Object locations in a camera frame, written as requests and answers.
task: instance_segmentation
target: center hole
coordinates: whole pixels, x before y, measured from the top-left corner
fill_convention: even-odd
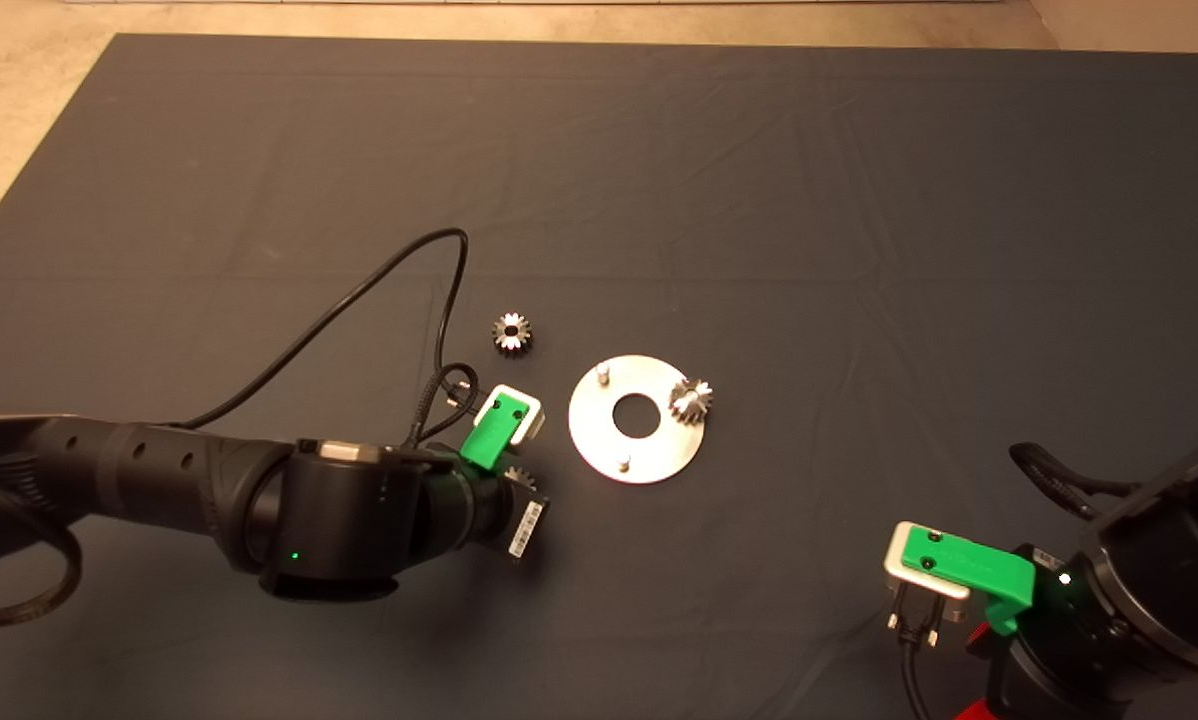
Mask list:
[[[648,437],[662,424],[662,415],[647,395],[627,395],[612,409],[612,422],[628,437]]]

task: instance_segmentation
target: concrete floor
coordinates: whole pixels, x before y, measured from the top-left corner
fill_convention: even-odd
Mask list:
[[[0,196],[115,32],[1198,52],[1198,0],[633,6],[0,0]]]

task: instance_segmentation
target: dark gray table cloth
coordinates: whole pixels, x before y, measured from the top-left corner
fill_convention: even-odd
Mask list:
[[[81,591],[0,630],[0,716],[903,716],[893,524],[1065,553],[1009,443],[1142,479],[1198,442],[1198,55],[120,36],[0,205],[0,411],[194,415],[449,224],[449,357],[547,405],[539,557],[302,606],[90,519]],[[450,259],[214,429],[401,437]],[[627,352],[718,387],[653,488],[565,426]],[[6,559],[0,598],[55,562]],[[982,689],[957,633],[920,662],[938,715]]]

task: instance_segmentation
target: green 3d-printed part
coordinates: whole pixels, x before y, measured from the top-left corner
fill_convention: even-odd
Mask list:
[[[494,468],[526,416],[526,403],[500,393],[494,398],[494,405],[484,413],[484,418],[466,436],[466,442],[461,446],[461,456],[479,465],[480,468]]]
[[[1016,633],[1016,616],[1034,603],[1029,559],[958,536],[913,528],[901,564],[986,593],[986,621],[1000,635]]]

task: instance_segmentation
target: black cable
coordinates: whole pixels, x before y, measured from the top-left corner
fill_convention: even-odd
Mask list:
[[[56,610],[61,603],[67,601],[74,588],[79,587],[79,579],[83,577],[83,551],[74,533],[69,528],[56,521],[50,515],[26,506],[19,497],[10,495],[0,488],[0,518],[11,524],[19,524],[29,530],[42,541],[50,544],[65,557],[65,574],[53,585],[36,597],[29,598],[13,605],[0,607],[0,627],[26,623],[35,621]]]
[[[915,643],[901,643],[901,682],[906,684],[906,701],[910,702],[910,712],[916,720],[932,720],[928,715],[928,707],[922,702],[922,694],[919,692],[919,678],[915,674],[915,655],[919,646]]]
[[[323,328],[328,327],[328,325],[333,322],[338,315],[343,314],[350,305],[355,304],[355,301],[359,300],[363,294],[373,290],[373,286],[381,282],[381,278],[389,274],[395,266],[403,262],[403,260],[406,260],[413,254],[413,252],[420,250],[422,247],[448,237],[456,238],[461,250],[456,254],[456,267],[453,270],[452,284],[448,286],[448,300],[444,301],[443,314],[440,315],[438,319],[438,332],[435,333],[434,368],[435,373],[438,374],[440,367],[443,365],[443,345],[444,337],[448,333],[448,317],[452,315],[452,307],[456,303],[456,292],[461,290],[461,279],[466,273],[466,255],[470,250],[470,237],[461,228],[444,228],[438,231],[426,232],[424,236],[410,242],[401,250],[395,252],[395,254],[385,261],[385,264],[381,264],[377,270],[373,270],[367,278],[363,278],[361,284],[357,284],[357,286],[346,292],[341,300],[334,302],[328,310],[325,310],[323,315],[320,315],[319,319],[310,325],[310,327],[305,328],[305,331],[297,337],[296,341],[292,341],[292,345],[285,347],[285,350],[280,352],[274,361],[271,361],[266,369],[261,370],[261,373],[258,374],[256,377],[252,379],[248,385],[243,386],[242,389],[238,389],[238,392],[235,392],[232,397],[229,397],[224,403],[220,403],[220,405],[206,411],[206,413],[196,415],[195,418],[190,418],[188,420],[168,424],[174,428],[196,429],[211,423],[211,420],[224,418],[225,415],[231,413],[235,409],[247,403],[248,398],[255,395],[258,391],[271,381],[271,379],[274,379],[274,376],[278,375],[279,371],[288,365],[288,363],[291,363],[294,357],[296,357],[302,350],[305,350],[305,346],[310,345],[311,340],[315,340],[315,337],[320,332],[323,332]],[[449,397],[454,397],[454,393],[456,393],[456,388],[448,385],[447,379],[440,379],[440,386],[449,393]]]
[[[1082,491],[1089,495],[1127,497],[1140,486],[1139,483],[1099,480],[1097,478],[1089,478],[1088,474],[1075,473],[1073,470],[1067,468],[1063,461],[1057,460],[1051,452],[1045,450],[1037,443],[1018,442],[1009,448],[1009,454],[1012,454],[1012,452],[1016,452],[1016,455],[1019,456],[1028,456],[1037,468],[1049,474],[1051,478],[1057,479],[1057,482],[1064,483],[1066,486],[1082,489]]]
[[[1052,474],[1047,474],[1046,471],[1034,461],[1034,456],[1030,455],[1028,448],[1024,446],[1015,444],[1009,448],[1009,455],[1016,466],[1025,473],[1025,477],[1034,483],[1034,486],[1043,494],[1045,497],[1051,500],[1055,506],[1061,507],[1063,510],[1070,512],[1071,515],[1078,518],[1079,520],[1093,520],[1097,515],[1096,507],[1089,506],[1088,501],[1079,496],[1072,488],[1066,486]]]
[[[430,418],[430,407],[434,405],[435,397],[438,395],[438,387],[444,386],[448,382],[448,375],[453,373],[461,373],[466,375],[466,382],[470,385],[466,392],[465,400],[461,405],[456,406],[456,410],[447,418],[438,420],[434,425],[426,428],[426,420]],[[479,400],[479,374],[474,373],[474,368],[465,363],[449,363],[448,365],[441,365],[435,374],[431,375],[430,381],[426,381],[426,386],[420,392],[420,400],[417,401],[416,415],[412,416],[412,426],[409,429],[409,436],[403,441],[404,447],[416,447],[417,443],[426,441],[426,438],[436,436],[436,434],[442,432],[444,429],[452,428],[454,423],[460,420],[473,406],[474,401]]]
[[[1025,477],[1034,483],[1043,496],[1047,496],[1063,510],[1070,512],[1082,520],[1093,520],[1101,514],[1093,507],[1091,502],[1076,492],[1076,488],[1088,495],[1109,495],[1115,497],[1130,496],[1139,484],[1115,483],[1111,480],[1099,480],[1089,478],[1087,474],[1075,473],[1065,464],[1052,456],[1043,447],[1033,442],[1019,442],[1008,448],[1009,455],[1016,466],[1025,473]]]

